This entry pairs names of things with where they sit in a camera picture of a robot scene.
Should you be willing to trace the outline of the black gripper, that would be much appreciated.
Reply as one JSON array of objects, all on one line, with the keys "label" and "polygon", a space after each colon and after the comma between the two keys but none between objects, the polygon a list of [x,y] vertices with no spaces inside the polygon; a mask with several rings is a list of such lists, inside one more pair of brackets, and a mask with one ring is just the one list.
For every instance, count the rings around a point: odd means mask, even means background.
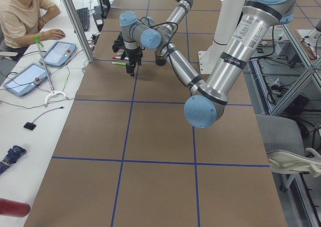
[{"label": "black gripper", "polygon": [[137,42],[125,41],[122,32],[119,33],[117,39],[113,42],[112,50],[114,53],[118,52],[120,49],[124,50],[124,57],[129,58],[129,63],[126,64],[126,73],[131,77],[135,76],[135,64],[141,66],[141,59],[143,57],[142,49],[140,44]]}]

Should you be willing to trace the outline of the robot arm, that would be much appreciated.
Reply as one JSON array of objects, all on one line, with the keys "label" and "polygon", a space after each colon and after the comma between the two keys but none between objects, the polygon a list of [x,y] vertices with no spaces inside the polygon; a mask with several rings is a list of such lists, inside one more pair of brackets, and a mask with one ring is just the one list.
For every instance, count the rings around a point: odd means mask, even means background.
[{"label": "robot arm", "polygon": [[[126,71],[134,75],[141,64],[142,49],[155,51],[159,66],[169,63],[178,79],[192,93],[186,101],[184,114],[194,127],[206,128],[218,120],[228,103],[228,92],[243,71],[267,30],[276,25],[290,23],[294,16],[296,0],[236,0],[235,8],[240,20],[228,22],[223,34],[223,44],[214,42],[207,51],[199,52],[200,70],[209,75],[204,80],[182,55],[172,38],[183,17],[191,10],[193,0],[175,0],[178,5],[161,24],[150,17],[137,18],[134,12],[123,12],[120,17],[121,32],[114,41],[113,51],[124,50],[129,59]],[[225,0],[218,28],[227,18]]]},{"label": "robot arm", "polygon": [[194,0],[175,0],[178,2],[178,5],[173,10],[171,15],[167,18],[167,20],[160,24],[155,24],[151,17],[142,17],[140,21],[146,26],[159,30],[164,34],[173,35],[178,29],[179,23],[185,17],[185,15],[190,11],[193,6]]}]

